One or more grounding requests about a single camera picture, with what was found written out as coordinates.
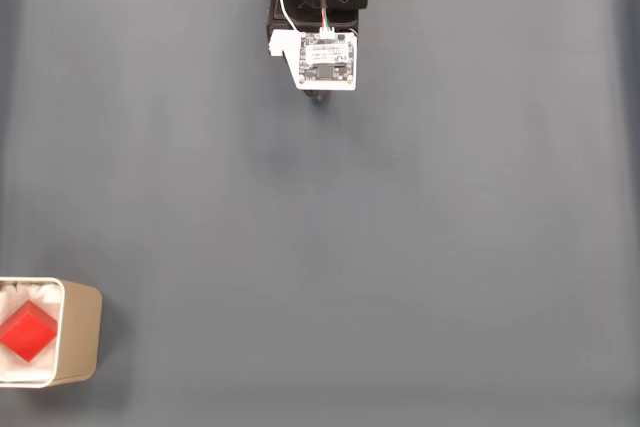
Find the gray backdrop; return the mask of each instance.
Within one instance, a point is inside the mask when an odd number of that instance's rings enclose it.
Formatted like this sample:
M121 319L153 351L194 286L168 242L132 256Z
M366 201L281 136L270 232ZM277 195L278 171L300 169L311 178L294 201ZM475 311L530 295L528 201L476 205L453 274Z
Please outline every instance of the gray backdrop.
M314 108L268 0L0 0L0 272L105 297L3 427L638 424L635 0L370 1Z

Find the red block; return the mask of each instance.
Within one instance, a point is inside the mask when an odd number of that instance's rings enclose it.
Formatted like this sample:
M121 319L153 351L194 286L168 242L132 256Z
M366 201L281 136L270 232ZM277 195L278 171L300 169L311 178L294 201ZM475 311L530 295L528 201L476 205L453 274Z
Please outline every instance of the red block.
M28 300L0 325L0 343L27 362L58 335L58 322Z

